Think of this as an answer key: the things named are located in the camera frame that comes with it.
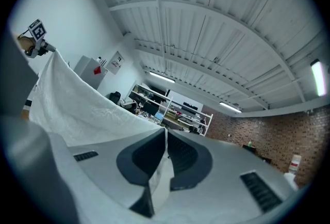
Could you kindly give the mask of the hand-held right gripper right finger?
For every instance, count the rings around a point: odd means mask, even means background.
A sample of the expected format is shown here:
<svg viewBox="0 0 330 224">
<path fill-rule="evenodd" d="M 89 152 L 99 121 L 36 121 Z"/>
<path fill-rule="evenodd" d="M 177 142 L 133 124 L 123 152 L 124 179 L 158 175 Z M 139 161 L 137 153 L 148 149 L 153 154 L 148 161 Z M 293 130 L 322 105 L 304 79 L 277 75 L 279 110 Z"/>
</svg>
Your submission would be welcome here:
<svg viewBox="0 0 330 224">
<path fill-rule="evenodd" d="M 233 143 L 170 130 L 174 177 L 159 223 L 280 223 L 300 196 L 284 175 Z"/>
</svg>

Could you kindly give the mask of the person's left hand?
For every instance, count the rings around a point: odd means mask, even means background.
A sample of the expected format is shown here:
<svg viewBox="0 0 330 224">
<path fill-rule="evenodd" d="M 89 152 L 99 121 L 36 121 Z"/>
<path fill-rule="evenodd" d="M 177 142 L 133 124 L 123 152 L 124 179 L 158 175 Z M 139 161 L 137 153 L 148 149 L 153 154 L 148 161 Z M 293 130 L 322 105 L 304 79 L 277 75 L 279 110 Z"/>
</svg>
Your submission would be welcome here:
<svg viewBox="0 0 330 224">
<path fill-rule="evenodd" d="M 17 40 L 19 42 L 20 48 L 26 52 L 29 52 L 30 49 L 35 48 L 35 40 L 32 37 L 22 36 L 18 37 Z"/>
</svg>

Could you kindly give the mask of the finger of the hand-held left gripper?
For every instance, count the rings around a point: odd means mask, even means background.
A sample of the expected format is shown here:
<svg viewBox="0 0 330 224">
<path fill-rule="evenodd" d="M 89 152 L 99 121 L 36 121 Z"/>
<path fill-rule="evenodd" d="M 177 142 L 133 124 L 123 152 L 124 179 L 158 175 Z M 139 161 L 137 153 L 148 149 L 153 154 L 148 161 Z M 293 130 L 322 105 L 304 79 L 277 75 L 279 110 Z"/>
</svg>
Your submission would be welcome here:
<svg viewBox="0 0 330 224">
<path fill-rule="evenodd" d="M 56 48 L 48 43 L 47 41 L 42 41 L 42 55 L 48 53 L 48 52 L 55 52 Z"/>
</svg>

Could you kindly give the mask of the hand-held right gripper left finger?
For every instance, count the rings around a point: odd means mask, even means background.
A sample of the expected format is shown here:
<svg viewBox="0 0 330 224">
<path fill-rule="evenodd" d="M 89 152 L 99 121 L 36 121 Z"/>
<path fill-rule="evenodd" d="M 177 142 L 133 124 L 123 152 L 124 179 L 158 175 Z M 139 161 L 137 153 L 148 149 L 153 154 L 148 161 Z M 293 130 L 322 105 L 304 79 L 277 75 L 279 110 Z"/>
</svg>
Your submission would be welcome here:
<svg viewBox="0 0 330 224">
<path fill-rule="evenodd" d="M 68 147 L 50 134 L 58 172 L 82 219 L 152 218 L 152 188 L 166 148 L 164 128 L 117 140 Z"/>
</svg>

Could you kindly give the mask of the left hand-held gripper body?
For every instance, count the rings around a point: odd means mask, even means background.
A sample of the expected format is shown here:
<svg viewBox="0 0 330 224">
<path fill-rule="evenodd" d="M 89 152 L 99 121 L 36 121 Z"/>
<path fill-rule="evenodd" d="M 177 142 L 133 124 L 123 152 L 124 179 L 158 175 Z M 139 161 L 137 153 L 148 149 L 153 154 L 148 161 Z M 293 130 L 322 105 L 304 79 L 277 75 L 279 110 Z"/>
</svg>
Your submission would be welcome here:
<svg viewBox="0 0 330 224">
<path fill-rule="evenodd" d="M 25 54 L 30 58 L 35 58 L 36 56 L 42 56 L 46 54 L 47 44 L 44 40 L 46 35 L 46 30 L 41 22 L 41 20 L 36 19 L 33 23 L 28 26 L 28 30 L 31 34 L 30 40 L 32 41 L 32 46 Z"/>
</svg>

